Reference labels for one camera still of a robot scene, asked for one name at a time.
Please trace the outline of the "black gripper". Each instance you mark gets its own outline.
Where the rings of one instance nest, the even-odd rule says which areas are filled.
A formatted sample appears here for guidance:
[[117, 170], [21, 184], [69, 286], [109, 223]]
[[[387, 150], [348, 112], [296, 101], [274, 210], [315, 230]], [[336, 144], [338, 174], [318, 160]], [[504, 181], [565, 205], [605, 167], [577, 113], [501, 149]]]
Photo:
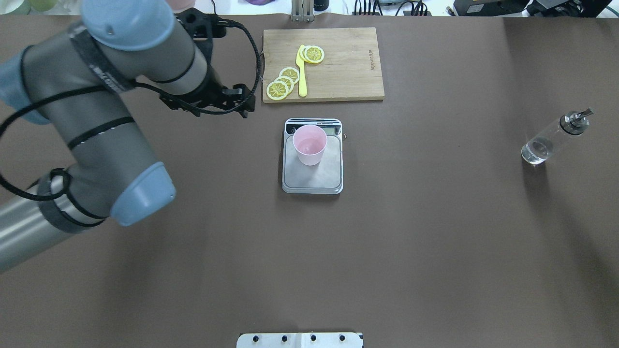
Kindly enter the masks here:
[[215, 72], [208, 72], [197, 89], [183, 95], [160, 93], [160, 100], [171, 110], [183, 110], [196, 117], [202, 115], [221, 116], [239, 113], [243, 119], [254, 112], [256, 106], [256, 86], [245, 84], [227, 87], [219, 82]]

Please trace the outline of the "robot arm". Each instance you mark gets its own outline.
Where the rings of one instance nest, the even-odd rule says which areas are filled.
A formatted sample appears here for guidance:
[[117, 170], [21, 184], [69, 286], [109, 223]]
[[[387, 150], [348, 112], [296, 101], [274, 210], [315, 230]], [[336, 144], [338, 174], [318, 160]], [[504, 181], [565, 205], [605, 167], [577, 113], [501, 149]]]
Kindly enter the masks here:
[[214, 38], [243, 24], [195, 8], [174, 14], [164, 0], [85, 0], [81, 19], [1, 65], [1, 99], [18, 119], [53, 125], [75, 163], [53, 168], [1, 207], [1, 271], [113, 218], [130, 226], [177, 194], [120, 95], [156, 92], [194, 116], [255, 108], [256, 87], [222, 85], [211, 64]]

